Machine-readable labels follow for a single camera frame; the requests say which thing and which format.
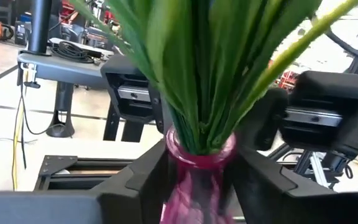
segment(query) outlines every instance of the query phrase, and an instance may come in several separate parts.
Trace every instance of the vase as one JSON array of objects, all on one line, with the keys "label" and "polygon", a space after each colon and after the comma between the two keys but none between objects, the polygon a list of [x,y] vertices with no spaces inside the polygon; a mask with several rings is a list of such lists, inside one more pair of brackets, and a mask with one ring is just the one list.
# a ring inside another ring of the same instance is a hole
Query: vase
[{"label": "vase", "polygon": [[164,206],[160,224],[234,223],[227,211],[219,209],[223,170],[235,154],[234,134],[219,152],[208,156],[185,152],[174,128],[169,129],[165,138],[177,168],[177,182]]}]

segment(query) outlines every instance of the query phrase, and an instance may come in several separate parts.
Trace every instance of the black metal frame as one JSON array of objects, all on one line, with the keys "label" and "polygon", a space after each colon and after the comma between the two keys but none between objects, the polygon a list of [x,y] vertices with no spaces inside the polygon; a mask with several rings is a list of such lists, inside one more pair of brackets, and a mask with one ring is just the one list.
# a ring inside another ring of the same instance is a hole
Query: black metal frame
[{"label": "black metal frame", "polygon": [[[113,174],[98,174],[100,170],[120,171],[132,159],[85,159],[77,156],[45,156],[34,190],[89,190]],[[95,171],[95,174],[57,174],[61,170]]]}]

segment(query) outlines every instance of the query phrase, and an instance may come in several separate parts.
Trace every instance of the yellow cable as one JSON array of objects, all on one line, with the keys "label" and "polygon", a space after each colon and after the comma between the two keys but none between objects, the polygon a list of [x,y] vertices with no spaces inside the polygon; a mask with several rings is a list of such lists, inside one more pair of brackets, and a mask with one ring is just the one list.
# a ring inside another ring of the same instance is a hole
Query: yellow cable
[{"label": "yellow cable", "polygon": [[[23,71],[23,82],[26,82],[29,78],[28,70]],[[24,105],[23,100],[20,98],[20,104],[18,107],[17,119],[15,120],[16,129],[14,130],[13,137],[13,165],[12,165],[12,178],[13,178],[13,191],[17,190],[17,143],[19,143],[19,133],[23,125],[24,117]]]}]

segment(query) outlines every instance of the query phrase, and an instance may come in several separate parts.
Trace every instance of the white floor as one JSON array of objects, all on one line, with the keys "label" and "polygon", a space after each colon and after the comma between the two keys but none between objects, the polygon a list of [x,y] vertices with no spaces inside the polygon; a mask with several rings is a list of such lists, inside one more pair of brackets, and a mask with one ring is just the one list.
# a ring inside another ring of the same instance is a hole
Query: white floor
[{"label": "white floor", "polygon": [[[18,50],[19,48],[17,47],[0,44],[0,73],[16,65]],[[11,139],[13,137],[14,118],[16,115],[15,109],[17,108],[20,94],[19,88],[16,86],[16,79],[16,71],[0,79],[0,138]],[[43,131],[50,124],[52,118],[50,112],[54,107],[56,88],[56,82],[47,80],[37,81],[41,84],[41,88],[38,90],[29,89],[26,97],[26,107],[28,111],[41,111],[28,112],[30,127],[34,132]],[[94,156],[96,157],[106,157],[111,155],[111,152],[107,152],[110,147],[112,151],[122,152],[130,150],[128,145],[122,145],[121,147],[123,148],[117,148],[117,144],[112,145],[110,143],[100,143],[103,138],[104,125],[106,122],[105,117],[108,112],[109,100],[109,95],[105,90],[90,89],[87,91],[84,88],[75,89],[72,105],[72,121],[75,128],[75,134],[73,135],[73,139],[65,140],[64,147],[60,145],[60,147],[62,147],[62,154],[68,153],[65,151],[67,148],[70,148],[70,152],[72,153],[76,150],[78,150],[78,152],[81,151],[81,153],[79,153],[81,155],[90,155],[92,154],[92,151],[94,151]],[[88,118],[79,118],[76,114],[81,115],[82,117],[88,116]],[[122,124],[119,127],[117,139],[120,139],[123,127]],[[162,135],[158,133],[155,126],[146,125],[139,144],[142,148],[140,151],[148,149],[161,137]],[[57,154],[59,152],[56,139],[50,139],[50,137],[46,134],[33,136],[28,131],[25,133],[26,141],[34,139],[39,139],[38,144],[43,144],[43,148],[47,147],[45,146],[46,144],[50,144],[49,147],[53,147],[53,153]],[[102,152],[99,147],[105,148],[104,152]],[[0,174],[3,173],[3,175],[0,175],[0,190],[12,189],[10,176],[12,162],[11,149],[11,142],[0,142]],[[28,146],[27,150],[36,151],[38,149]],[[352,180],[347,180],[343,177],[341,183],[335,188],[337,191],[358,191],[358,165],[353,162],[351,167],[353,168],[355,177]]]}]

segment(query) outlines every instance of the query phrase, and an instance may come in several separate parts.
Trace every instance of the floor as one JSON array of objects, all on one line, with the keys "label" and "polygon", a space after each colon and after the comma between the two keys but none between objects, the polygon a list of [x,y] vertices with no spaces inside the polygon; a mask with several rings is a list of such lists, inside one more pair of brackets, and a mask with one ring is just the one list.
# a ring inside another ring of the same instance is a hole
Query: floor
[{"label": "floor", "polygon": [[[0,44],[0,74],[10,68],[12,70],[11,73],[5,76],[0,75],[0,139],[11,139],[13,137],[14,118],[20,92],[16,86],[17,71],[12,67],[17,64],[16,57],[19,49],[16,46]],[[37,81],[41,85],[41,88],[29,89],[25,102],[29,111],[30,128],[36,133],[44,131],[51,122],[56,89],[56,82],[47,80]],[[72,105],[72,121],[75,127],[73,138],[102,140],[109,100],[110,98],[106,90],[75,89]],[[120,124],[117,139],[120,139],[122,127],[123,123]],[[149,146],[153,142],[157,142],[161,137],[162,135],[158,133],[154,125],[146,125],[140,144]],[[46,134],[34,136],[28,131],[25,133],[26,141],[40,138],[46,139],[49,137]],[[280,145],[280,141],[275,143],[276,147],[278,145]],[[351,167],[355,177],[352,180],[347,180],[343,177],[341,184],[335,190],[358,191],[358,165],[352,163]]]}]

